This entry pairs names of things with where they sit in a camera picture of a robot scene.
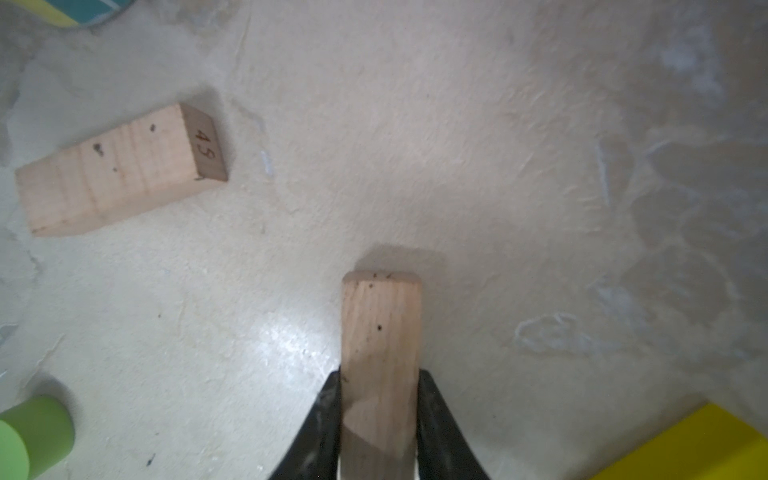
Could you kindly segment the yellow wood block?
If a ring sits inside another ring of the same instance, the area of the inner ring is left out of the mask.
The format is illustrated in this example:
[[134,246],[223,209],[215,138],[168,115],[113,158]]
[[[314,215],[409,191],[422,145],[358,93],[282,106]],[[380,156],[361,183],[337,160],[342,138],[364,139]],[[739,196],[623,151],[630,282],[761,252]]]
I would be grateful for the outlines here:
[[597,473],[593,479],[765,479],[767,439],[707,404]]

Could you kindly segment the natural wood block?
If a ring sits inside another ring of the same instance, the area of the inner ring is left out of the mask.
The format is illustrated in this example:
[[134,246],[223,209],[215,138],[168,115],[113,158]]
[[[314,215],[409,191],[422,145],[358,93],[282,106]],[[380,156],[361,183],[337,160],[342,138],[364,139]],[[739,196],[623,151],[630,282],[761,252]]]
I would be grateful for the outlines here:
[[149,113],[15,172],[30,232],[88,233],[223,185],[213,119],[184,103]]
[[407,273],[347,273],[341,309],[341,478],[414,478],[421,350],[421,280]]

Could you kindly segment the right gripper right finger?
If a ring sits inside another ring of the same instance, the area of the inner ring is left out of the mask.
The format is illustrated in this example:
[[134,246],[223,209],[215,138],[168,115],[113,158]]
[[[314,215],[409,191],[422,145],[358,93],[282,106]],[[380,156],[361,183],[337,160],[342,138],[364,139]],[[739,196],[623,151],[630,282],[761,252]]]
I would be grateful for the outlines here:
[[417,466],[421,480],[489,480],[432,375],[419,371]]

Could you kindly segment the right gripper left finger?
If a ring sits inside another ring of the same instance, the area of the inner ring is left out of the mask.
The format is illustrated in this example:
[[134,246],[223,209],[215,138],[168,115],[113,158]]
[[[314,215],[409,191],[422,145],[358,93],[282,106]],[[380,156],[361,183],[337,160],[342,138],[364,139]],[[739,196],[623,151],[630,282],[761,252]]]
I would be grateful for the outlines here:
[[341,375],[332,371],[269,480],[338,478],[342,424]]

